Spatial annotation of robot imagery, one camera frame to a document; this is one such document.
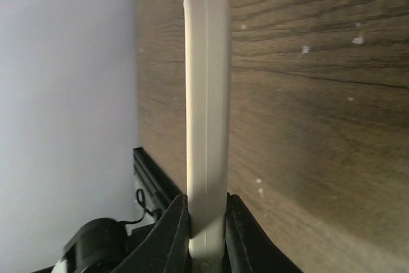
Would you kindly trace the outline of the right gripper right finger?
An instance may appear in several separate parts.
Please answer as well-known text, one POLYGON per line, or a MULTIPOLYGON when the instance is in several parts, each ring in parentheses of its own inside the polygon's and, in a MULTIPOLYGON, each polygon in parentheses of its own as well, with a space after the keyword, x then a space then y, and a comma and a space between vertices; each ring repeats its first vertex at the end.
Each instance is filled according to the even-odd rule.
POLYGON ((228 194, 226 247, 231 272, 300 272, 269 239, 237 194, 228 194))

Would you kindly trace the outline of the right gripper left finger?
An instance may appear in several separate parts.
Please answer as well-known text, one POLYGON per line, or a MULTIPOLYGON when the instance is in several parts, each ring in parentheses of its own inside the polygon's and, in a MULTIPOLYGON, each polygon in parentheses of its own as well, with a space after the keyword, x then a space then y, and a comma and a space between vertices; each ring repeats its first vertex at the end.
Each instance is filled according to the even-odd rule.
POLYGON ((115 269, 117 273, 184 272, 189 249, 187 197, 174 198, 137 249, 115 269))

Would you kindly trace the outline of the beige phone case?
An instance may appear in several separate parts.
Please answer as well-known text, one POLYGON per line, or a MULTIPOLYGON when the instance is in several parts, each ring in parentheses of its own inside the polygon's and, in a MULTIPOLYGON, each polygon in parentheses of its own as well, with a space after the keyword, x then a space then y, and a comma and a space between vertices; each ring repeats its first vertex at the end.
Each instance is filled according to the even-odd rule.
POLYGON ((183 0, 186 170, 193 272, 221 272, 228 189, 228 0, 183 0))

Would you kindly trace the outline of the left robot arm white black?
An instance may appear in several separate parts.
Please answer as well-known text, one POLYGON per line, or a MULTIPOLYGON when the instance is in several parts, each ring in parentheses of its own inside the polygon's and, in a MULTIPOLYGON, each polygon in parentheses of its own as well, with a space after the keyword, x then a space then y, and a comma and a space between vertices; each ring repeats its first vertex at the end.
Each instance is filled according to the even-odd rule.
POLYGON ((134 251, 153 223, 126 224, 111 218, 87 222, 68 241, 58 262, 39 272, 112 272, 134 251))

